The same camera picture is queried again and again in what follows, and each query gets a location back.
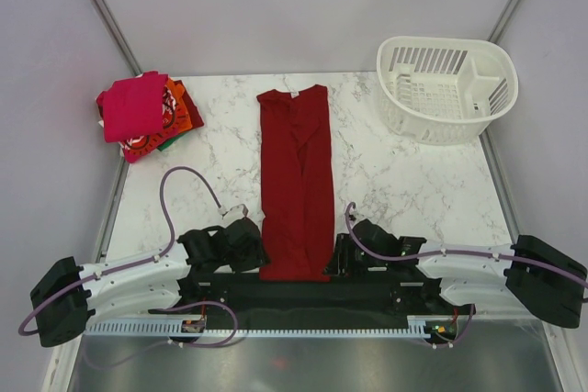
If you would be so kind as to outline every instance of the white wall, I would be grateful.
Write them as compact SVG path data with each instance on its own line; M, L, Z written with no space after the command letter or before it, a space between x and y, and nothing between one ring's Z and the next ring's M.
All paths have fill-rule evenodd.
M143 70L375 71L395 35L487 39L507 0L107 0Z
M57 259L90 258L118 163L93 100L130 73L89 0L0 11L0 389L33 392L51 350L18 324Z
M521 230L588 265L586 0L524 0L500 43L520 95L491 132ZM586 366L586 308L573 337Z

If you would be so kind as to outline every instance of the folded red garment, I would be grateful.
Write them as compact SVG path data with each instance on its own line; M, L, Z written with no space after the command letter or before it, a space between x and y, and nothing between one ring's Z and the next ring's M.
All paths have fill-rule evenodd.
M96 99L103 109L104 140L117 142L159 133L164 128L162 95L166 74L118 80Z

